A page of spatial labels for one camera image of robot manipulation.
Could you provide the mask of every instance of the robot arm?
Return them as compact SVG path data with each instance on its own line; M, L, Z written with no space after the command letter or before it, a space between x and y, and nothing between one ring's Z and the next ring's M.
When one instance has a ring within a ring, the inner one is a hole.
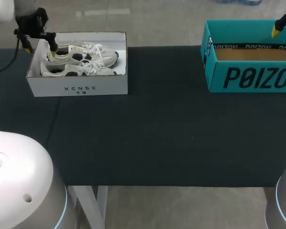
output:
M49 18L44 8L37 8L35 1L0 0L0 23L11 21L15 17L18 29L14 31L14 34L17 35L27 52L34 52L31 43L27 39L27 36L30 36L31 38L48 41L50 50L55 55L57 50L56 33L44 31L44 26Z

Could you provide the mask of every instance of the gray floor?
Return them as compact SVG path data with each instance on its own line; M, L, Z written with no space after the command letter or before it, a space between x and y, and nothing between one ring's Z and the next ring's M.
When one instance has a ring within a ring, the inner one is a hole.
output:
M36 0L49 15L49 31L125 31L129 46L197 45L206 19L278 18L286 0L260 6L215 0ZM15 22L0 25L0 48L13 48Z
M286 0L256 7L215 0L37 0L48 31L125 31L129 46L198 45L206 19L279 18ZM13 48L15 22L0 25ZM262 188L110 187L107 229L264 229Z
M106 229L265 229L262 188L110 187Z

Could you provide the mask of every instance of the white table leg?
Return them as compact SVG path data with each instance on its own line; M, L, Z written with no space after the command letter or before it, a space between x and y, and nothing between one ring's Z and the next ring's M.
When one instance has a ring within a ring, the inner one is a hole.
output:
M97 191L97 204L99 206L101 216L105 222L106 206L107 206L108 186L99 186Z
M105 229L98 203L91 186L73 186L92 229Z

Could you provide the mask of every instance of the teal box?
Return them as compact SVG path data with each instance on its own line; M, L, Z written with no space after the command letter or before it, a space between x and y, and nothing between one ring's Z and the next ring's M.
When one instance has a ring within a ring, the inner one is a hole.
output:
M264 52L264 49L271 49L267 52L273 52L275 55L278 49L286 52L286 26L275 38L271 37L275 21L205 22L201 56L210 92L286 92L286 60L218 60L216 56L219 49L220 52L223 52L223 49L232 52L242 49L259 53Z

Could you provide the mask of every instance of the black cable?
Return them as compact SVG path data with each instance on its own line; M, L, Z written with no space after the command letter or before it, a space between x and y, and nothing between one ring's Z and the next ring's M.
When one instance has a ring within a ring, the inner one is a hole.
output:
M17 39L16 51L15 51L13 59L8 63L8 65L6 65L4 68L1 68L0 72L2 72L4 70L6 70L7 68L9 68L15 62L15 60L17 58L17 54L18 54L18 48L19 48L19 38Z

